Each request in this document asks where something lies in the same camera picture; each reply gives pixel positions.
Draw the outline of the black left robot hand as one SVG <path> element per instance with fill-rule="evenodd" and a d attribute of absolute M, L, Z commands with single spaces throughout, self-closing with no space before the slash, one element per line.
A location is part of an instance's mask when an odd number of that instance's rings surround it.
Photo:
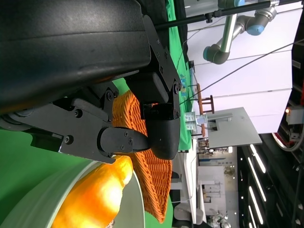
<path fill-rule="evenodd" d="M 135 0 L 3 0 L 0 127 L 32 146 L 113 163 L 179 147 L 181 81 Z"/>

